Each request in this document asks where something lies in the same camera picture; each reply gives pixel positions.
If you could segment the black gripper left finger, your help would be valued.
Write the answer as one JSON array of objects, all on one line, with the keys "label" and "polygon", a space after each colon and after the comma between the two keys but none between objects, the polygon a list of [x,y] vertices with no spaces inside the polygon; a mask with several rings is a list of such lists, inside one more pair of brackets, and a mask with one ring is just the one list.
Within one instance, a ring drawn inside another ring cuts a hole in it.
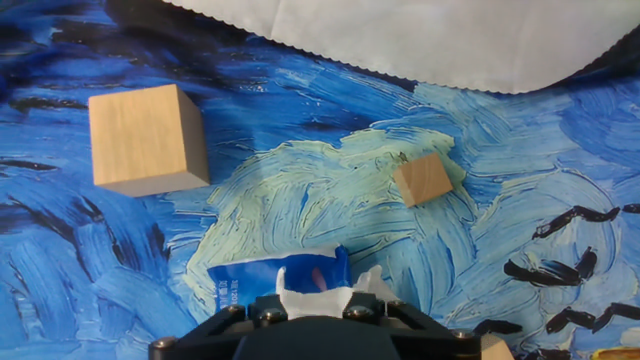
[{"label": "black gripper left finger", "polygon": [[288,313],[279,295],[257,297],[248,306],[232,304],[183,337],[156,339],[148,346],[148,359],[232,359],[241,342],[254,330],[287,320]]}]

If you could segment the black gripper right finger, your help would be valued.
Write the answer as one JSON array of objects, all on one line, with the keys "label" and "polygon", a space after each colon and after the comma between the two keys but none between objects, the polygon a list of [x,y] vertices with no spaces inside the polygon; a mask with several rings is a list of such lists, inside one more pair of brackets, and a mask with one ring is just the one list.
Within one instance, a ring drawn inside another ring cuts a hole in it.
[{"label": "black gripper right finger", "polygon": [[356,292],[342,311],[354,344],[371,359],[480,360],[480,337],[449,329],[402,300]]}]

